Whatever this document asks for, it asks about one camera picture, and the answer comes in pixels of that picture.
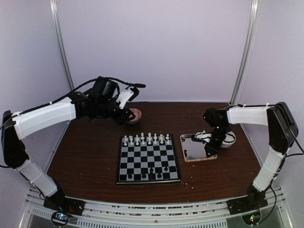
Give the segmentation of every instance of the dark brown tabletop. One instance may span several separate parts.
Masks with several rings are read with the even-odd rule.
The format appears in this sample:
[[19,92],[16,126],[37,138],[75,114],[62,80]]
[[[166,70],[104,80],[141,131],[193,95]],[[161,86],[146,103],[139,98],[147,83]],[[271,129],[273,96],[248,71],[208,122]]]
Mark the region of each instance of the dark brown tabletop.
[[[74,120],[68,127],[48,174],[67,196],[120,203],[177,203],[245,195],[260,170],[239,125],[232,126],[236,143],[216,160],[185,162],[180,135],[211,131],[202,119],[207,108],[224,103],[130,103],[142,111],[138,124],[117,126],[111,119]],[[144,132],[173,134],[182,182],[117,186],[120,137]]]

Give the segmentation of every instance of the cable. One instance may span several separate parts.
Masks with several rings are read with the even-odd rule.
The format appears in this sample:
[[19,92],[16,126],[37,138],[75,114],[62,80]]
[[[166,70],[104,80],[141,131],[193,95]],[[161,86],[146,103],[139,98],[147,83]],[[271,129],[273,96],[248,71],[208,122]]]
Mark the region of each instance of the cable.
[[262,222],[264,222],[264,221],[270,216],[270,214],[273,212],[273,210],[274,210],[275,207],[276,207],[276,200],[277,200],[277,198],[276,198],[276,192],[274,191],[274,189],[272,188],[272,186],[270,186],[270,189],[271,189],[271,191],[274,193],[274,196],[275,196],[275,203],[274,203],[274,206],[271,208],[271,210],[270,210],[270,212],[268,213],[268,215],[267,215],[262,221],[258,222],[258,224],[261,224]]
[[[102,77],[102,76],[99,76],[98,78],[94,78],[94,79],[91,79],[91,80],[88,80],[88,81],[84,82],[83,84],[77,86],[75,89],[71,90],[70,92],[68,92],[67,94],[61,96],[60,98],[56,99],[55,101],[52,101],[51,103],[52,104],[53,103],[57,103],[57,102],[61,101],[63,98],[71,95],[73,92],[75,92],[76,90],[80,89],[81,87],[83,87],[83,86],[85,86],[85,85],[87,85],[87,84],[89,84],[91,82],[100,81],[100,80],[113,80],[113,81],[120,82],[120,83],[122,83],[124,85],[134,86],[134,87],[137,87],[137,88],[145,88],[146,87],[145,84],[140,84],[140,83],[133,84],[133,83],[129,83],[129,82],[124,82],[124,81],[122,81],[120,79],[117,79],[117,78],[114,78],[114,77]],[[50,103],[46,103],[46,104],[42,104],[42,105],[39,105],[39,106],[30,108],[30,109],[27,109],[27,110],[21,112],[20,115],[28,113],[28,112],[31,112],[31,111],[34,111],[34,110],[39,109],[39,108],[43,108],[43,107],[49,106],[49,105],[50,105]]]

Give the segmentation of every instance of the white wall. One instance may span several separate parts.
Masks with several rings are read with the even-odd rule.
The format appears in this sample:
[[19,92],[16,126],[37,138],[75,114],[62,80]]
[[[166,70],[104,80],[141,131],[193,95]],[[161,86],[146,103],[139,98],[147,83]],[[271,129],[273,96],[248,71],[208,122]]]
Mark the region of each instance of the white wall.
[[[254,47],[240,96],[241,104],[285,101],[299,127],[304,145],[304,2],[263,0]],[[265,160],[266,127],[246,126],[258,156]],[[299,152],[296,145],[291,152]],[[295,227],[304,227],[304,156],[287,159],[278,180],[291,208]]]
[[137,101],[228,101],[251,0],[61,0],[75,85],[98,75],[146,83]]
[[[49,1],[0,1],[0,115],[44,104],[68,92]],[[45,168],[63,130],[55,125],[26,139],[27,152]],[[0,164],[4,165],[2,151]],[[12,169],[0,169],[0,221],[17,227],[29,185]]]

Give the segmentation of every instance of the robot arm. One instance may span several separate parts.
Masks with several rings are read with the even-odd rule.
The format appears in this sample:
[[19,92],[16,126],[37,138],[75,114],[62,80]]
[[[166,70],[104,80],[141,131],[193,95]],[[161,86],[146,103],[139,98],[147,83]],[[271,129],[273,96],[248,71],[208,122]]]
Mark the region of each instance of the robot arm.
[[265,198],[265,192],[271,186],[274,178],[279,174],[285,157],[298,136],[298,127],[284,102],[275,105],[234,106],[216,110],[211,108],[203,115],[204,120],[214,130],[209,134],[195,134],[193,140],[206,143],[205,150],[208,157],[217,154],[227,135],[231,131],[230,124],[258,124],[268,127],[269,150],[268,156],[253,183],[248,188],[245,209],[256,208]]
[[1,142],[4,161],[39,189],[46,197],[45,207],[62,212],[70,211],[72,207],[73,214],[81,215],[83,201],[66,198],[60,186],[29,157],[21,140],[57,123],[85,116],[90,121],[96,118],[112,118],[118,125],[127,123],[135,115],[125,105],[139,94],[139,90],[129,86],[113,97],[118,88],[116,82],[99,77],[87,95],[73,92],[58,102],[37,109],[13,114],[6,111],[3,114]]

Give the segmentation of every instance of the black pawn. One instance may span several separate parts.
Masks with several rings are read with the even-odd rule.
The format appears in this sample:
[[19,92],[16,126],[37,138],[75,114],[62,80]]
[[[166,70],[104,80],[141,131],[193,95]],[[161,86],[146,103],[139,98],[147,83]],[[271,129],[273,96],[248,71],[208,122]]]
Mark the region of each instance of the black pawn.
[[153,179],[153,172],[150,172],[149,178],[150,178],[150,179]]
[[145,179],[146,178],[146,174],[145,174],[145,171],[142,170],[142,178]]

